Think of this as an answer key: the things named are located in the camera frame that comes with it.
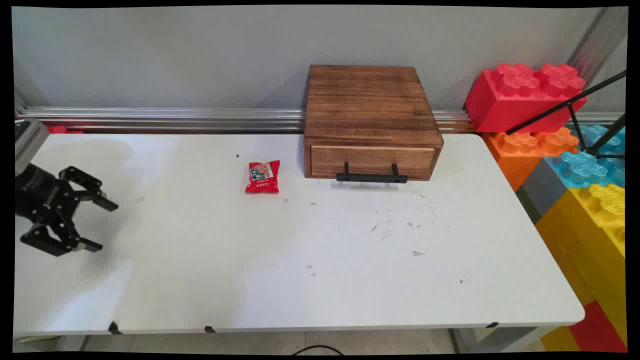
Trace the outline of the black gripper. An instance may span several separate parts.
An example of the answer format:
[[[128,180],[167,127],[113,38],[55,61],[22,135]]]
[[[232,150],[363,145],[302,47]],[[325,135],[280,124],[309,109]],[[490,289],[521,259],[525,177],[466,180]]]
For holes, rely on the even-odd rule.
[[[82,189],[73,189],[69,183]],[[14,184],[14,212],[32,222],[30,229],[20,236],[23,244],[52,256],[80,250],[96,253],[103,249],[102,244],[80,236],[73,223],[73,212],[66,208],[71,198],[75,202],[90,201],[108,212],[118,210],[119,205],[101,189],[101,180],[75,166],[62,169],[55,177],[29,163],[16,176]]]

